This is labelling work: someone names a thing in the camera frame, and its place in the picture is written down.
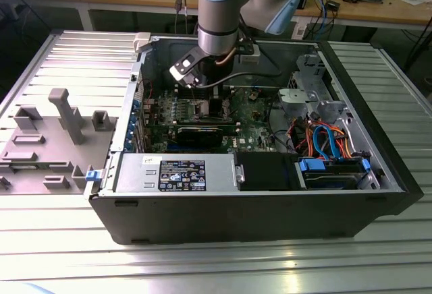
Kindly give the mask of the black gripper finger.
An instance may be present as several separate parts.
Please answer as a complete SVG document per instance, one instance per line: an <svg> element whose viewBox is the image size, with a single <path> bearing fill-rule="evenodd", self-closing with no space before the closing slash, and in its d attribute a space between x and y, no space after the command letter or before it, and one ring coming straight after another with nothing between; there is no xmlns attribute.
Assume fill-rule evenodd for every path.
<svg viewBox="0 0 432 294"><path fill-rule="evenodd" d="M223 86L215 86L209 95L209 115L223 117Z"/></svg>

